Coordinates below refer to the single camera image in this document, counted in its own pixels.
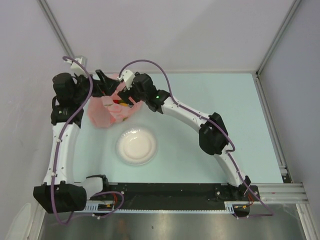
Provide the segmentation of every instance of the white plate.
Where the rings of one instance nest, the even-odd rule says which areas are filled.
[[[157,149],[155,135],[144,127],[132,127],[123,132],[116,144],[119,156],[130,165],[146,164],[156,155]]]

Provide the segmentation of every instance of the purple cable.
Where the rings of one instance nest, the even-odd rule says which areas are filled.
[[[175,99],[175,97],[174,97],[174,95],[173,95],[173,93],[172,93],[172,90],[171,90],[171,85],[170,85],[170,82],[169,82],[169,78],[168,78],[165,70],[164,70],[159,64],[155,63],[154,61],[147,60],[147,59],[134,60],[134,61],[129,62],[128,64],[126,64],[126,65],[121,69],[121,71],[120,71],[120,73],[119,73],[119,77],[121,76],[122,72],[123,72],[128,66],[130,66],[130,65],[132,65],[132,64],[135,64],[135,63],[140,63],[140,62],[150,63],[150,64],[153,64],[153,65],[157,66],[158,69],[160,69],[160,71],[163,73],[163,75],[164,75],[164,77],[165,77],[166,84],[168,85],[170,97],[172,98],[172,101],[174,102],[174,104],[176,104],[178,107],[180,107],[180,108],[188,111],[189,113],[192,113],[192,114],[196,115],[198,118],[204,119],[204,120],[208,121],[209,123],[213,124],[213,125],[223,134],[223,136],[228,140],[228,142],[231,144],[231,146],[232,146],[233,149],[232,149],[232,150],[229,150],[229,152],[234,152],[234,151],[236,150],[236,146],[234,145],[234,143],[231,141],[231,139],[229,138],[229,136],[225,133],[225,131],[223,131],[223,129],[222,129],[218,124],[216,124],[214,121],[210,120],[209,118],[204,117],[204,116],[200,115],[199,113],[191,110],[190,108],[179,104],[179,103],[176,101],[176,99]]]
[[[68,124],[71,122],[71,120],[84,108],[84,106],[86,105],[86,103],[88,102],[88,100],[91,97],[92,94],[92,90],[93,90],[93,80],[91,78],[90,73],[86,70],[86,68],[80,64],[78,61],[76,61],[75,59],[69,57],[69,56],[64,56],[62,57],[62,59],[64,61],[66,60],[70,60],[72,62],[74,62],[75,64],[77,64],[87,75],[88,79],[89,79],[89,83],[90,83],[90,87],[89,87],[89,92],[88,95],[86,96],[85,100],[83,101],[83,103],[81,104],[81,106],[72,114],[72,116],[65,122],[65,124],[63,125],[61,132],[59,134],[59,141],[56,143],[56,147],[55,147],[55,151],[54,151],[54,159],[53,159],[53,168],[52,168],[52,177],[51,177],[51,186],[50,186],[50,198],[51,198],[51,206],[52,206],[52,211],[54,213],[54,216],[57,220],[57,222],[61,225],[68,225],[72,216],[73,216],[73,212],[70,214],[69,218],[67,219],[67,221],[62,222],[61,219],[59,218],[58,212],[57,212],[57,207],[56,207],[56,201],[55,201],[55,178],[56,178],[56,171],[57,171],[57,164],[58,164],[58,154],[59,154],[59,147],[60,147],[60,142],[62,141],[62,137],[64,135],[64,132],[68,126]],[[121,200],[121,204],[119,205],[118,208],[112,210],[108,215],[114,213],[116,210],[118,210],[122,204],[124,203],[124,196],[121,194],[121,192],[117,192],[117,191],[110,191],[110,192],[100,192],[97,193],[95,196],[100,196],[103,194],[108,194],[108,193],[114,193],[114,194],[118,194],[121,195],[122,200]]]
[[[236,161],[233,159],[233,157],[231,156],[231,153],[234,152],[236,150],[236,146],[235,144],[231,141],[231,139],[229,138],[229,136],[225,133],[225,131],[218,125],[216,124],[214,121],[212,121],[211,119],[207,118],[207,117],[204,117],[202,115],[200,115],[199,113],[191,110],[190,108],[186,107],[186,106],[183,106],[181,104],[179,104],[175,98],[174,98],[174,95],[172,93],[172,90],[171,90],[171,86],[170,86],[170,82],[169,82],[169,78],[165,72],[165,70],[157,63],[155,63],[154,61],[151,61],[151,60],[147,60],[147,59],[138,59],[138,60],[134,60],[134,61],[131,61],[129,62],[128,64],[126,64],[120,71],[119,73],[119,77],[121,76],[122,72],[130,65],[132,64],[135,64],[135,63],[140,63],[140,62],[145,62],[145,63],[150,63],[150,64],[153,64],[155,66],[157,66],[160,71],[163,73],[164,77],[165,77],[165,80],[166,80],[166,83],[167,83],[167,86],[168,86],[168,89],[169,89],[169,93],[170,93],[170,97],[172,98],[172,101],[180,108],[188,111],[189,113],[192,113],[194,114],[195,116],[197,116],[198,118],[200,119],[204,119],[206,121],[208,121],[209,123],[211,123],[212,125],[214,125],[222,134],[223,136],[228,140],[228,142],[231,144],[232,146],[232,149],[231,150],[226,150],[225,153],[229,156],[229,158],[231,159],[241,181],[243,182],[243,184],[245,185],[245,187],[253,194],[253,196],[270,212],[270,214],[255,214],[255,215],[250,215],[248,216],[248,218],[255,218],[255,217],[263,217],[263,216],[273,216],[274,215],[274,212],[271,208],[269,208],[257,195],[255,195],[255,193],[251,190],[251,188],[246,184],[245,180],[243,179],[243,177],[241,176],[240,174],[240,171],[239,171],[239,168],[238,168],[238,165],[236,163]]]
[[[244,216],[244,217],[238,217],[236,214],[234,214],[234,216],[235,216],[236,218],[242,218],[242,219],[244,219],[244,218],[256,218],[256,217],[271,217],[271,216],[275,215],[274,211],[273,211],[270,207],[268,207],[268,206],[260,199],[260,197],[258,197],[258,196],[254,193],[254,191],[252,191],[252,189],[251,189],[251,188],[248,186],[248,184],[245,182],[244,178],[243,178],[243,177],[241,176],[241,174],[240,174],[239,167],[238,167],[236,161],[234,160],[234,158],[232,157],[231,153],[228,152],[227,155],[228,155],[229,158],[231,159],[231,161],[232,161],[232,163],[233,163],[233,165],[234,165],[234,167],[235,167],[235,170],[236,170],[236,172],[238,173],[240,180],[241,180],[241,181],[243,182],[243,184],[245,185],[246,189],[248,189],[249,192],[261,203],[261,205],[264,206],[264,208],[267,209],[267,210],[270,212],[270,214],[254,214],[254,215],[249,215],[248,217],[246,217],[246,216]]]

